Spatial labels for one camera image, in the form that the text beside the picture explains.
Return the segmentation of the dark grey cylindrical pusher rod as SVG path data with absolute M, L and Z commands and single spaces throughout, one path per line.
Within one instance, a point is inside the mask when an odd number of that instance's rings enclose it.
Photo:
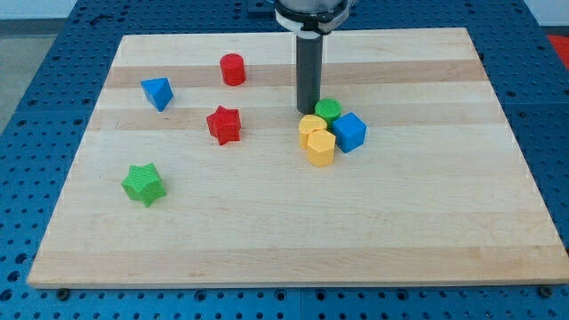
M 313 114 L 320 100 L 323 37 L 296 38 L 296 102 L 304 115 Z

